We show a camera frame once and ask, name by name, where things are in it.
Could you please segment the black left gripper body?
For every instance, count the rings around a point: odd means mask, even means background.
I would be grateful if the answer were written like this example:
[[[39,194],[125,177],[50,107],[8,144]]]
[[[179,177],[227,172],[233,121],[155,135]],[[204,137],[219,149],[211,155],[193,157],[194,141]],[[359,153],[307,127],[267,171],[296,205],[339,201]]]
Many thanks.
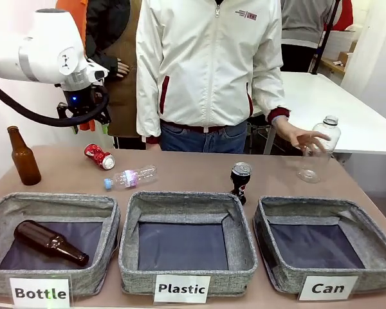
[[[94,109],[99,113],[94,114],[92,120],[109,122],[110,115],[107,110],[109,94],[104,86],[90,85],[78,91],[63,91],[67,104],[62,105],[62,117],[68,118],[69,111],[73,117],[81,117],[91,113]]]

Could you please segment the apron person's hand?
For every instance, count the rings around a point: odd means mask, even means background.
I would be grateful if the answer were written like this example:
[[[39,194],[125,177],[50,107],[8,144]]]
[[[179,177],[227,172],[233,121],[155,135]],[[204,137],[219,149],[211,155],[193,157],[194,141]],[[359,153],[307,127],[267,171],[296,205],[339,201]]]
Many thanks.
[[[116,76],[124,78],[130,72],[128,65],[124,64],[119,58],[117,58],[117,73]]]

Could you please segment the person's left hand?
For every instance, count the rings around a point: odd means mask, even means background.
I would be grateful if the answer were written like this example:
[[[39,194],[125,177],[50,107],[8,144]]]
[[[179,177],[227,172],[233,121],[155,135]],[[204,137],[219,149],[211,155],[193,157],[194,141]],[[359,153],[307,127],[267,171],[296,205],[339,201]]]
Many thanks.
[[[293,147],[299,148],[301,151],[307,150],[314,152],[325,153],[327,150],[322,144],[322,141],[330,141],[331,138],[318,131],[306,131],[293,126],[288,122],[285,116],[278,116],[272,122],[277,134],[290,142]]]

